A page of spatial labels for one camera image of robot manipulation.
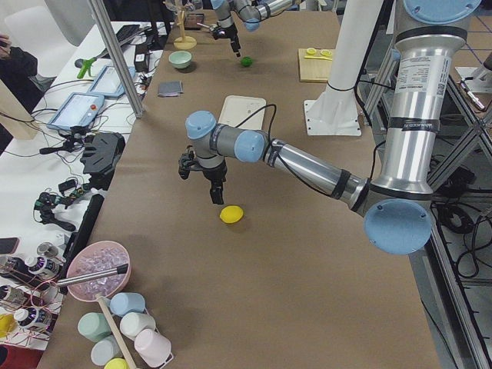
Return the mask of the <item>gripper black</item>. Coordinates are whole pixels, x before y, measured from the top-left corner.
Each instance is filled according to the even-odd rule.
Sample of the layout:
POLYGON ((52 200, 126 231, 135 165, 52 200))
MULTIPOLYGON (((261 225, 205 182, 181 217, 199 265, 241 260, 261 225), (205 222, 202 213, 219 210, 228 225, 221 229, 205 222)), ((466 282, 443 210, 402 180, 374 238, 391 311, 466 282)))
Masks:
POLYGON ((217 39, 230 39, 231 49, 234 52, 235 56, 241 57, 241 45, 239 42, 239 38, 237 36, 237 28, 235 24, 230 25, 228 27, 222 27, 220 25, 216 25, 213 30, 213 38, 217 39))
POLYGON ((224 159, 200 159, 203 175, 211 182, 210 196, 213 204, 224 204, 223 184, 226 182, 227 165, 224 159))

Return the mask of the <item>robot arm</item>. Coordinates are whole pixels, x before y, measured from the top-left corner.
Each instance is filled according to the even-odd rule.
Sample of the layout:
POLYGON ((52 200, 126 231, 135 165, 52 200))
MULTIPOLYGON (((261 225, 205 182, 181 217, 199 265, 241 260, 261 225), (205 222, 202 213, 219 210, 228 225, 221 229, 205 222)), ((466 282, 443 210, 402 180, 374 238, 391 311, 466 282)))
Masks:
POLYGON ((298 6, 300 3, 301 1, 295 0, 211 1, 211 7, 218 19, 218 22, 212 26, 212 37, 215 40, 227 39, 230 42, 234 54, 237 57, 240 57, 241 45, 232 13, 235 13, 238 16, 239 20, 248 31, 254 32, 259 28, 263 21, 280 15, 285 10, 298 6))
MULTIPOLYGON (((288 1, 211 1, 218 25, 233 44, 238 40, 231 17, 258 23, 286 9, 288 1)), ((211 199, 223 204, 226 157, 242 162, 262 160, 289 171, 301 182, 330 198, 341 200, 364 216, 364 231, 377 248, 410 254, 431 236, 427 209, 433 190, 427 183, 434 141, 454 54, 467 41, 470 16, 480 1, 396 1, 394 47, 400 55, 397 82, 387 124, 384 160, 376 179, 349 171, 270 138, 270 133, 218 124, 209 111, 196 111, 185 121, 192 146, 179 161, 187 179, 201 171, 211 182, 211 199)), ((305 101, 309 135, 360 135, 354 101, 359 71, 383 1, 347 1, 337 40, 334 64, 325 91, 305 101)))

